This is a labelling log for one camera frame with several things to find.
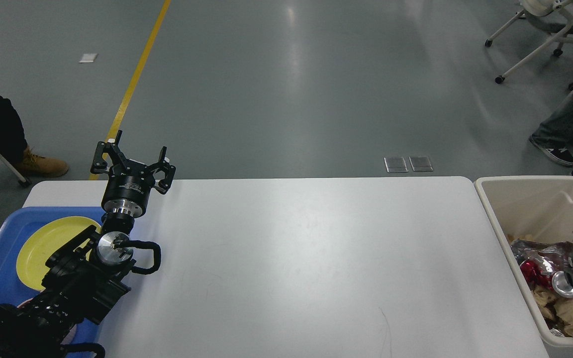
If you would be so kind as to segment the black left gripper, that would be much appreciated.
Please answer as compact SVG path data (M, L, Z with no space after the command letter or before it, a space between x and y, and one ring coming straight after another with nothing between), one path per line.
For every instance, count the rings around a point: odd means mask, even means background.
M122 131L118 131L114 138L97 143L91 174L108 176L101 200L106 213L139 218L146 213L152 189L161 194L170 190L177 168L169 163L168 148L163 146L158 161L140 171L139 164L127 159L120 150L121 136Z

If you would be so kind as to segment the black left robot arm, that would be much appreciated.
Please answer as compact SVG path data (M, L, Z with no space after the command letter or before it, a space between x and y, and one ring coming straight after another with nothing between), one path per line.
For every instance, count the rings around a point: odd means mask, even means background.
M99 229L88 226L46 260L43 290L19 306L0 304L0 358L65 358L89 352L103 358L102 344L66 342L77 324L96 325L130 291L122 279L129 273L149 275L161 267L162 251L155 242L130 238L136 218L146 213L151 190L161 194L172 186L177 168L167 147L146 165L120 150L121 131L100 141L91 173L106 174Z

